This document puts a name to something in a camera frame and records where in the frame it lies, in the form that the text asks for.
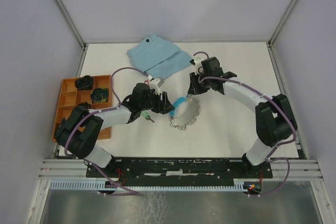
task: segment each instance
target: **wooden box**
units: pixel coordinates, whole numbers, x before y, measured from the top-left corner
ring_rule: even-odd
[[[75,81],[78,78],[73,79],[63,79],[61,90],[59,93],[54,131],[59,126],[62,121],[62,118],[67,119],[71,114],[75,106],[78,106],[81,103],[87,102],[91,105],[92,109],[104,109],[112,106],[112,91],[111,91],[111,76],[93,76],[93,88],[91,90],[77,91],[75,87]],[[105,103],[92,103],[90,94],[93,89],[96,88],[108,88],[109,96],[108,101]],[[109,139],[111,137],[111,127],[103,129],[100,131],[98,139]]]

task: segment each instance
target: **blue object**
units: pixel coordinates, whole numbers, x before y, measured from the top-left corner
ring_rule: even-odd
[[[185,102],[187,100],[186,97],[179,97],[174,103],[173,106],[175,110],[177,109],[178,106],[180,106],[181,103]],[[169,116],[174,116],[175,115],[175,110],[172,110],[169,112]]]
[[[157,35],[149,35],[127,51],[131,64],[154,78],[165,79],[190,65],[191,57]]]

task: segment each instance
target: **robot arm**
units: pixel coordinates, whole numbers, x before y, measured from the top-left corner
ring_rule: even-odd
[[[191,63],[195,65],[195,72],[190,73],[188,94],[202,94],[213,89],[236,99],[256,113],[258,139],[242,157],[249,168],[263,163],[276,144],[292,134],[290,126],[275,107],[265,98],[242,86],[242,82],[234,73],[223,73],[217,58],[212,57],[201,61],[199,57],[193,57]],[[201,83],[200,80],[205,77],[220,77],[228,81],[206,79]],[[287,97],[279,94],[271,99],[281,108],[296,130],[297,124]]]
[[[87,110],[82,106],[75,107],[69,118],[56,131],[56,141],[63,147],[77,124],[87,115],[81,131],[76,130],[68,144],[68,150],[78,158],[106,167],[113,156],[96,145],[100,130],[117,124],[131,123],[140,117],[141,111],[152,110],[155,113],[167,114],[174,110],[168,100],[167,93],[160,93],[162,79],[153,79],[149,85],[138,83],[131,95],[127,96],[120,106],[102,110]]]

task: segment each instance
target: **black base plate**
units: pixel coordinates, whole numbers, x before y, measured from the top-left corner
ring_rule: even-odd
[[[232,158],[134,158],[117,157],[102,169],[117,178],[119,168],[125,175],[125,186],[233,186],[234,178],[273,178],[269,163],[247,172],[241,159]],[[88,178],[103,177],[88,165]]]

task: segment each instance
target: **white table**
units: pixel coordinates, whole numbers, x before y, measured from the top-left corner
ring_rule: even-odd
[[[126,51],[136,44],[90,44],[81,76],[112,74],[131,66]],[[265,43],[195,42],[177,43],[190,55],[206,51],[220,61],[223,71],[236,73],[245,83],[266,94],[279,94],[276,77]],[[173,103],[185,96],[193,66],[168,77],[161,87]],[[140,73],[123,70],[116,74],[113,88],[123,100],[131,94]],[[112,137],[98,144],[114,156],[134,157],[241,157],[257,138],[255,115],[234,99],[209,91],[198,96],[201,113],[197,121],[180,131],[170,127],[168,115],[149,112],[155,123],[140,117],[127,125],[112,128]],[[282,146],[273,157],[298,157],[294,143]]]

